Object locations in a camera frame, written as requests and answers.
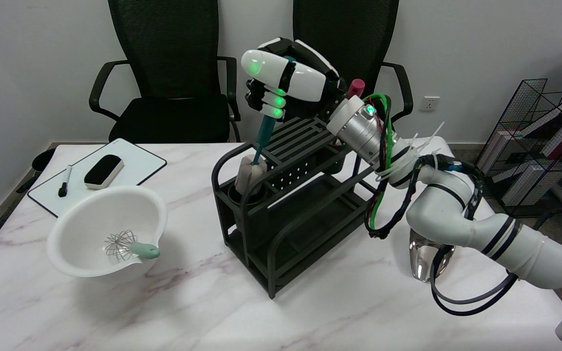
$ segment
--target whiteboard eraser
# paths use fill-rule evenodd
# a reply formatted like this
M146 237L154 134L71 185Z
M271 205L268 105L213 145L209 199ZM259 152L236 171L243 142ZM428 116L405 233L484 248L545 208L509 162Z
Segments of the whiteboard eraser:
M84 184L88 189L105 189L125 166L122 158L105 155L86 173Z

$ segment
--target marble table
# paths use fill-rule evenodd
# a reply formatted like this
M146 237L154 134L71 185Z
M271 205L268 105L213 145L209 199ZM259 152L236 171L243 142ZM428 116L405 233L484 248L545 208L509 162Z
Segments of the marble table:
M168 160L143 186L166 201L169 220L162 256L131 284L56 271L45 254L56 218L23 198L0 231L0 351L562 350L554 333L562 302L526 282L479 315L441 311L430 287L412 277L404 221L386 240L357 229L270 300L221 237L210 173L236 146L143 146ZM98 147L58 147L41 180ZM441 138L425 151L438 148L450 153ZM228 162L223 179L238 164ZM402 197L388 188L381 224ZM483 202L477 217L491 213ZM471 297L504 274L481 253L458 248L439 284L453 298Z

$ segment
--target mixing bowl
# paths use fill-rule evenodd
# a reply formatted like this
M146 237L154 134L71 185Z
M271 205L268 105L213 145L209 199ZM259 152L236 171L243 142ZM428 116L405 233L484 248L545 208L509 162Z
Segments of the mixing bowl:
M118 260L105 254L105 241L110 234L130 229L138 242L160 248L166 221L165 202L147 188L118 186L96 191L56 220L47 238L47 257L58 271L73 277L131 281L147 273L157 258L144 260L134 255Z

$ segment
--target power outlet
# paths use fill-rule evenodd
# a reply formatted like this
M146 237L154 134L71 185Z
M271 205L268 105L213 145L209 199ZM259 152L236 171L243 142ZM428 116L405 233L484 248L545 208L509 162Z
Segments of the power outlet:
M439 96L424 96L420 111L435 111L439 104Z

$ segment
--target black rack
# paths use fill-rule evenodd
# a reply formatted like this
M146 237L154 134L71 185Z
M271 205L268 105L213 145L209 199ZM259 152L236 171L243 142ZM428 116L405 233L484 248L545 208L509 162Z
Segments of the black rack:
M545 78L520 82L477 158L489 193L512 217L538 217L562 208L562 154L548 155L562 138L562 123L560 118L542 123L560 113L562 92L545 93L546 83ZM539 125L543 132L530 132Z
M257 143L237 147L214 167L212 186L225 245L270 298L363 223L366 200L353 189L360 183L375 191L363 182L372 169L359 173L357 157L350 178L334 178L351 151L332 145L335 140L318 118L285 122L261 154L269 171L244 196L237 193L235 178L219 184L218 175L225 162L256 150Z

